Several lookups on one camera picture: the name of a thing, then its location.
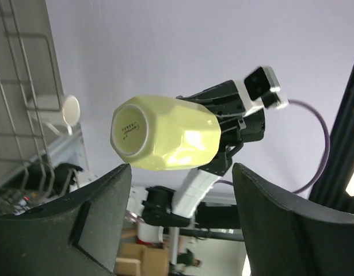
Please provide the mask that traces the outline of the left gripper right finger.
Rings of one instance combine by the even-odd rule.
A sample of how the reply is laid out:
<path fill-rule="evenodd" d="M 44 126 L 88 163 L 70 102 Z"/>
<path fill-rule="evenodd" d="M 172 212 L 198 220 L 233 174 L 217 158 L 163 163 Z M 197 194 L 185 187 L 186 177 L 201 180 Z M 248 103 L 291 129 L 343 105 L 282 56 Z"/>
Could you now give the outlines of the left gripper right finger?
<path fill-rule="evenodd" d="M 233 165 L 252 275 L 354 275 L 354 214 L 334 210 Z"/>

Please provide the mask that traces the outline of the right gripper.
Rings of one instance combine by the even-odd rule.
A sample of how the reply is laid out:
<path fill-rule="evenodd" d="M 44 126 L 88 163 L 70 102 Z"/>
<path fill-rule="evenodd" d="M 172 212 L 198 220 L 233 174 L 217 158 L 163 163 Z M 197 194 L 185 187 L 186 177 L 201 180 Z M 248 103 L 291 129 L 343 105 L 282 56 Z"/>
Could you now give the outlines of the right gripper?
<path fill-rule="evenodd" d="M 225 175 L 233 164 L 233 157 L 245 143 L 264 138 L 265 114 L 259 110 L 244 117 L 245 109 L 233 80 L 210 87 L 192 96 L 177 98 L 201 104 L 213 113 L 221 130 L 219 148 L 213 159 L 199 169 L 214 175 Z"/>

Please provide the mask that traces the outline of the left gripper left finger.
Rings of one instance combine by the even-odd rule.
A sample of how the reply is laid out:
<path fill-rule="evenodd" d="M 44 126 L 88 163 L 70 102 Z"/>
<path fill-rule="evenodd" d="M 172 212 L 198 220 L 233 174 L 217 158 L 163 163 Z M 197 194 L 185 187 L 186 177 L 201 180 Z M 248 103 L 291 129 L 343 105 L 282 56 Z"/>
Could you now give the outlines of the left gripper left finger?
<path fill-rule="evenodd" d="M 112 275 L 131 180 L 122 164 L 57 200 L 0 216 L 0 275 Z"/>

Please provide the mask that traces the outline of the yellow mug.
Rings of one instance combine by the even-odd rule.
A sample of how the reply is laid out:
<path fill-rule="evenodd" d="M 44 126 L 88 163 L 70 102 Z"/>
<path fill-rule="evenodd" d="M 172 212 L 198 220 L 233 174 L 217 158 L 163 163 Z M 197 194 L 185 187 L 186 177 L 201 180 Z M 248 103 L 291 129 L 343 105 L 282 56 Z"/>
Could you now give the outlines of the yellow mug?
<path fill-rule="evenodd" d="M 110 143 L 134 167 L 186 170 L 213 159 L 221 133 L 216 116 L 201 104 L 139 95 L 114 111 Z"/>

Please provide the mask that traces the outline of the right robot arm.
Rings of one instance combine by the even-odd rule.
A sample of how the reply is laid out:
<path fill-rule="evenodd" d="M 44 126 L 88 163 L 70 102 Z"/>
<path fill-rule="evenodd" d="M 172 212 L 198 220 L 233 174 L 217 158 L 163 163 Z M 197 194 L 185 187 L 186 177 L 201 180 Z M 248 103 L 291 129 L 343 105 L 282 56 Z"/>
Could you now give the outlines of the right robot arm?
<path fill-rule="evenodd" d="M 142 202 L 145 223 L 161 227 L 186 227 L 190 223 L 202 199 L 232 166 L 233 156 L 245 143 L 263 139 L 265 115 L 261 97 L 269 91 L 268 82 L 247 77 L 180 97 L 202 104 L 217 116 L 222 130 L 218 151 L 208 164 L 191 169 L 178 190 L 149 187 L 147 198 Z"/>

